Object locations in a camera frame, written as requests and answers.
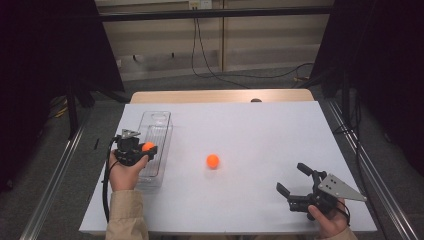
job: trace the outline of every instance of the clear plastic container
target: clear plastic container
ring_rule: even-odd
[[[138,128],[140,142],[152,142],[158,153],[141,170],[136,188],[156,189],[161,187],[165,174],[166,159],[172,135],[170,112],[144,112]]]

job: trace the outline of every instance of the white table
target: white table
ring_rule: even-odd
[[[150,232],[160,234],[302,234],[318,225],[290,212],[277,182],[292,194],[312,191],[303,162],[357,189],[317,102],[129,104],[117,133],[137,129],[144,111],[169,111],[173,134],[162,187],[144,194]],[[205,164],[219,155],[216,170]],[[102,234],[101,180],[80,231]],[[347,201],[353,231],[376,231],[363,202]]]

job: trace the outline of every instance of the ping pong ball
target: ping pong ball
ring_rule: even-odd
[[[215,154],[211,154],[208,156],[208,158],[206,158],[206,164],[210,167],[210,168],[216,168],[219,164],[219,158],[217,155]]]
[[[152,142],[146,142],[144,143],[143,147],[141,147],[141,151],[145,152],[145,151],[149,151],[150,148],[154,147],[155,144]]]

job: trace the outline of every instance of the cable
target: cable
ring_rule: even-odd
[[[341,210],[338,207],[335,208],[336,211],[338,211],[339,213],[343,214],[346,217],[347,225],[350,226],[350,211],[349,211],[349,208],[346,206],[346,204],[344,204],[340,200],[337,200],[337,202],[340,203],[341,205],[343,205],[343,207],[346,209],[347,213],[345,211]]]
[[[191,69],[193,70],[193,73],[194,73],[196,76],[201,77],[201,78],[215,77],[216,79],[218,79],[218,80],[220,80],[220,81],[227,82],[227,83],[231,83],[231,84],[235,84],[235,85],[237,85],[237,86],[240,86],[240,87],[243,87],[243,88],[249,89],[249,87],[247,87],[247,86],[245,86],[245,85],[242,85],[242,84],[239,84],[239,83],[235,83],[235,82],[232,82],[232,81],[228,81],[228,80],[222,79],[222,78],[218,77],[217,75],[215,75],[215,74],[212,72],[212,70],[211,70],[211,69],[210,69],[210,67],[209,67],[208,61],[207,61],[207,59],[206,59],[205,50],[203,49],[202,37],[201,37],[201,34],[200,34],[199,19],[195,18],[195,19],[193,19],[193,20],[194,20],[194,40],[193,40],[193,51],[192,51],[192,53],[191,53]],[[198,30],[198,32],[199,32],[199,40],[200,40],[200,46],[201,46],[201,48],[202,48],[203,59],[205,60],[205,63],[206,63],[206,66],[207,66],[207,68],[208,68],[209,72],[212,74],[212,76],[209,76],[209,77],[201,76],[201,75],[197,74],[197,73],[196,73],[196,71],[194,70],[194,63],[193,63],[193,62],[194,62],[194,50],[195,50],[195,48],[196,48],[196,36],[197,36],[197,30]]]
[[[241,87],[244,87],[244,88],[249,88],[249,87],[244,86],[242,84],[238,84],[238,83],[235,83],[235,82],[232,82],[232,81],[228,81],[228,80],[222,79],[220,77],[223,77],[224,76],[224,77],[247,77],[247,78],[259,78],[259,79],[261,79],[261,78],[263,78],[263,79],[273,79],[273,78],[279,78],[279,77],[287,76],[287,75],[289,75],[289,74],[291,74],[293,72],[296,72],[297,73],[297,71],[301,67],[308,66],[308,65],[314,65],[314,63],[304,63],[304,64],[301,64],[301,65],[297,66],[293,70],[290,70],[289,72],[286,72],[286,73],[283,73],[283,74],[280,74],[280,75],[275,75],[275,76],[254,76],[254,75],[245,75],[245,74],[216,74],[216,73],[212,72],[212,70],[209,67],[208,61],[206,59],[205,51],[204,51],[204,48],[203,48],[203,41],[202,41],[201,31],[200,31],[199,19],[197,19],[197,18],[194,19],[194,29],[195,29],[194,30],[195,33],[194,33],[194,40],[193,40],[193,51],[192,51],[192,54],[191,54],[191,68],[193,70],[193,73],[196,76],[201,77],[201,78],[212,78],[212,77],[215,77],[218,80],[221,80],[221,81],[224,81],[224,82],[236,84],[236,85],[241,86]],[[212,74],[210,76],[199,75],[194,70],[194,63],[193,62],[194,62],[194,51],[195,51],[195,48],[196,48],[196,36],[197,36],[197,32],[199,34],[199,41],[200,41],[200,45],[201,45],[201,48],[202,48],[203,59],[205,60],[205,63],[206,63],[206,66],[207,66],[209,72]]]
[[[105,172],[103,175],[103,191],[102,191],[102,200],[103,200],[103,210],[105,212],[106,221],[109,222],[109,205],[108,205],[108,199],[107,199],[107,190],[108,190],[108,183],[109,183],[109,174],[112,167],[115,166],[115,164],[118,162],[115,162],[111,168],[109,168],[109,158],[110,158],[110,152],[112,150],[113,143],[117,140],[116,137],[113,137],[109,142],[109,147],[106,154],[106,163],[105,163]]]

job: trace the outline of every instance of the gray floor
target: gray floor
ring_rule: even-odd
[[[307,76],[311,67],[299,70],[300,76]],[[289,68],[251,70],[239,72],[256,76],[281,75]],[[249,88],[291,88],[296,85],[293,77],[296,73],[280,78],[246,78],[221,77],[234,81]],[[194,90],[194,89],[240,89],[234,85],[216,78],[200,78],[194,75],[179,77],[164,77],[141,81],[125,82],[126,95],[131,96],[136,91],[155,90]],[[329,109],[327,100],[323,99],[319,86],[311,88],[316,100],[328,120],[331,129],[336,129],[336,123]],[[101,94],[93,93],[97,99],[91,110],[79,108],[79,115],[89,112],[87,126],[82,134],[79,146],[75,151],[62,185],[57,192],[50,211],[46,216],[39,239],[101,239],[78,232],[90,196],[100,174],[105,158],[105,149],[109,139],[114,135],[119,123],[124,105],[114,102]],[[361,142],[374,165],[378,169],[385,184],[393,193],[395,199],[410,220],[418,236],[424,237],[424,178],[420,176],[406,161],[402,151],[386,141],[384,129],[374,119],[372,114],[363,106],[361,122]],[[14,181],[14,189],[0,195],[0,239],[18,239],[35,209],[40,197],[52,176],[54,169],[65,149],[69,133],[68,118],[52,118],[44,126],[37,147],[32,154],[29,164]],[[346,162],[350,167],[358,185],[362,185],[355,164],[355,154],[348,145],[343,134],[336,134]],[[402,239],[397,228],[382,205],[369,180],[365,178],[369,190],[369,198],[375,205],[379,216],[374,210],[370,211],[378,225],[378,232],[358,233],[359,239],[384,239],[379,221],[381,221],[387,239]]]

